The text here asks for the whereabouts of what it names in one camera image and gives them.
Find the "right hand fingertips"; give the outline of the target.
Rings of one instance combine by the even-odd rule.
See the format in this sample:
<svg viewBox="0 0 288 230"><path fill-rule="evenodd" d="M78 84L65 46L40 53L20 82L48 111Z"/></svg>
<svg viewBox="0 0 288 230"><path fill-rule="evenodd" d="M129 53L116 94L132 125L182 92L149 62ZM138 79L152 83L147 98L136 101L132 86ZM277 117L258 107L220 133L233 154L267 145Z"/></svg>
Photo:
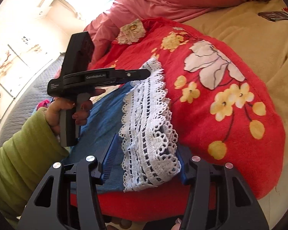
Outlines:
<svg viewBox="0 0 288 230"><path fill-rule="evenodd" d="M179 229L181 223L182 216L149 222L136 222L112 217L111 221L106 223L106 227L107 229Z"/></svg>

